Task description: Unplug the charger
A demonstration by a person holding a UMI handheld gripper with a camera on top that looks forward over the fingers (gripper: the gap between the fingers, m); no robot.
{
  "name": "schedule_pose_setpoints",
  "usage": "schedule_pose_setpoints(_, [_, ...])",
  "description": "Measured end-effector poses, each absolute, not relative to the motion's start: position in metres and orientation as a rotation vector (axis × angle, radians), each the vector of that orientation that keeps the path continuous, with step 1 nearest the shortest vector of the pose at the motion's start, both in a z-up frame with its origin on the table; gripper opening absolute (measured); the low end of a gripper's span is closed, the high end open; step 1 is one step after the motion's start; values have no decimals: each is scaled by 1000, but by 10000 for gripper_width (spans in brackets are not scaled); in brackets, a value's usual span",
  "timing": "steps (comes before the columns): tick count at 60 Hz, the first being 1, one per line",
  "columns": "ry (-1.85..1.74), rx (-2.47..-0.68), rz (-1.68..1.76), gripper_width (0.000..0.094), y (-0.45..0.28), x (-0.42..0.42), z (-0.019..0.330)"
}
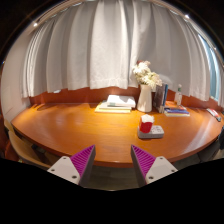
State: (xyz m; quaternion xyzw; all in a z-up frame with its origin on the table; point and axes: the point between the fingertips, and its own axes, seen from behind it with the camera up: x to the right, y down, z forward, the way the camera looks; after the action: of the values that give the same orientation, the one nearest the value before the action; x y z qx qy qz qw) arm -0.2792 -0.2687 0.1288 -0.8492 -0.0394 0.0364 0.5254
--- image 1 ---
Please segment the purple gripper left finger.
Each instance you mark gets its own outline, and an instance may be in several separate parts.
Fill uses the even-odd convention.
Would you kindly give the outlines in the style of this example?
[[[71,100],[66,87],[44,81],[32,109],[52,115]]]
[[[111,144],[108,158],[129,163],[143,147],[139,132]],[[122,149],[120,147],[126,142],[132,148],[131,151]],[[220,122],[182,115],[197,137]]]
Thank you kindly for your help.
[[[95,146],[89,146],[71,157],[62,156],[48,169],[48,172],[79,186],[86,186],[90,178],[95,155]]]

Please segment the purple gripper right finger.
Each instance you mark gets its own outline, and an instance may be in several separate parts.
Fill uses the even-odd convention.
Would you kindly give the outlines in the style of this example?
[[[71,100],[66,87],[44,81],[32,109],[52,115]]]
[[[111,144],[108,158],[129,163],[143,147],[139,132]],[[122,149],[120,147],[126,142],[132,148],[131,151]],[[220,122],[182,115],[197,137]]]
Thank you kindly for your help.
[[[131,158],[140,187],[177,172],[165,157],[155,157],[135,145],[131,146]]]

